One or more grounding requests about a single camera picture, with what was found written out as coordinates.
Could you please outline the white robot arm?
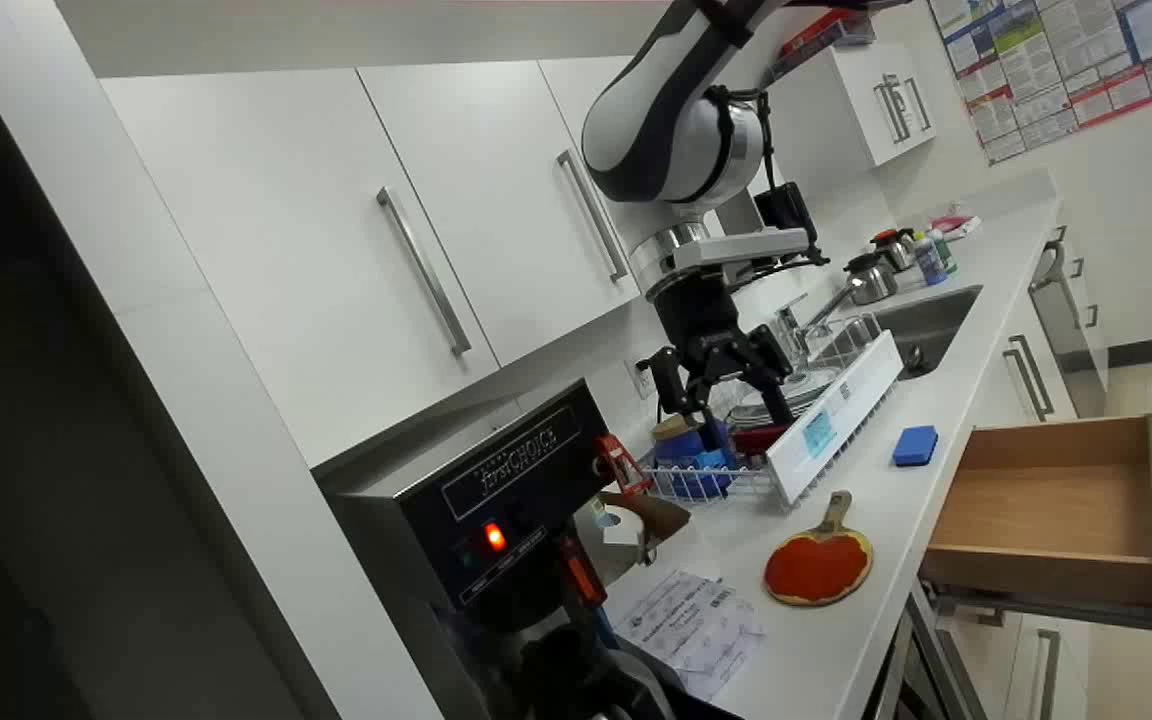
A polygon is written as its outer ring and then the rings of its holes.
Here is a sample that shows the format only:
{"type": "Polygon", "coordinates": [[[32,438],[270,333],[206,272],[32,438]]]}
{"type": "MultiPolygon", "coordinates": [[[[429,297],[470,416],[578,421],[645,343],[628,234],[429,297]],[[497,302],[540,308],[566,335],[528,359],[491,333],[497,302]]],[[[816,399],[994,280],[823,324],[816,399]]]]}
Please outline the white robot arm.
{"type": "Polygon", "coordinates": [[[821,39],[791,53],[803,62],[846,39],[867,45],[871,17],[892,5],[899,0],[668,0],[647,39],[584,113],[579,163],[624,211],[631,277],[668,335],[658,359],[668,412],[705,412],[716,382],[742,381],[775,422],[789,422],[781,382],[791,363],[767,335],[742,326],[732,292],[823,259],[807,226],[705,239],[705,217],[774,160],[766,89],[720,84],[724,62],[781,6],[838,11],[821,39]]]}

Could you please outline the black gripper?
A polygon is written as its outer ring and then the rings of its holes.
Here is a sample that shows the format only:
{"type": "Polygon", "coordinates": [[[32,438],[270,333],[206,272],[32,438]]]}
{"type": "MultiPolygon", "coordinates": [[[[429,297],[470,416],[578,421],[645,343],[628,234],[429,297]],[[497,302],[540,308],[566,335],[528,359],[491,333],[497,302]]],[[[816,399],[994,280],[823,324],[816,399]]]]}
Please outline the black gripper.
{"type": "Polygon", "coordinates": [[[705,399],[720,381],[762,393],[767,421],[789,429],[797,416],[781,393],[789,359],[767,326],[744,333],[720,277],[689,277],[654,301],[668,348],[654,359],[666,416],[694,421],[689,399],[705,399]]]}

